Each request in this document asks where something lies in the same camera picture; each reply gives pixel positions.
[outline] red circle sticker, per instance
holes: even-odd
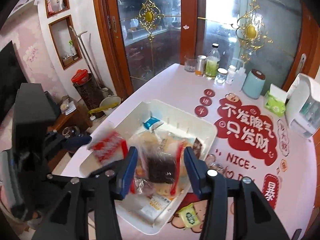
[[[195,108],[195,114],[199,117],[205,117],[208,115],[208,109],[204,106],[197,106]]]
[[[209,97],[201,97],[200,98],[200,104],[204,106],[211,106],[212,100]]]
[[[206,96],[212,98],[212,97],[215,96],[216,93],[215,93],[213,90],[211,90],[211,89],[206,89],[206,90],[204,91],[204,94],[205,94]]]

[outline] screw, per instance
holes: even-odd
[[[245,183],[245,184],[250,184],[251,183],[251,179],[249,177],[243,177],[242,178],[242,181]]]
[[[79,178],[77,178],[77,177],[74,177],[74,178],[72,178],[72,179],[70,180],[70,182],[71,182],[72,184],[77,184],[79,181],[80,181],[80,180],[79,180]]]
[[[207,171],[207,174],[210,176],[210,177],[215,177],[218,175],[218,172],[215,171],[215,170],[208,170]]]
[[[107,177],[111,177],[115,174],[115,172],[113,170],[107,170],[105,173],[104,173]]]

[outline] tabletop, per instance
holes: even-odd
[[[232,91],[227,84],[218,85],[204,77],[184,71],[173,64],[155,76],[124,101],[93,133],[99,133],[107,122],[117,126],[141,101],[158,99],[214,123],[217,137],[209,154],[222,164],[227,178],[252,178],[275,210],[289,237],[296,229],[304,235],[316,194],[316,153],[313,139],[305,139],[288,128],[284,117],[279,118],[264,108],[264,98],[248,98],[242,91]],[[81,163],[90,151],[78,149],[62,176],[83,177]],[[188,193],[183,203],[196,202]],[[194,205],[204,219],[206,202]],[[179,221],[170,223],[153,236],[144,235],[126,221],[118,218],[123,239],[199,239],[202,225],[179,229]],[[228,199],[226,239],[233,236],[233,199]]]

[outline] trash can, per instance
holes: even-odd
[[[73,86],[78,91],[89,110],[98,108],[101,101],[104,99],[102,91],[98,88],[96,82],[92,78],[92,73],[89,73],[89,78],[86,82],[81,85],[73,83]],[[94,115],[98,119],[103,117],[104,113],[99,112]]]

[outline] floral wallpaper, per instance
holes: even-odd
[[[33,6],[0,30],[0,51],[13,42],[19,64],[28,82],[40,83],[58,102],[67,95],[44,44],[37,6]],[[13,108],[0,125],[0,152],[11,148]]]

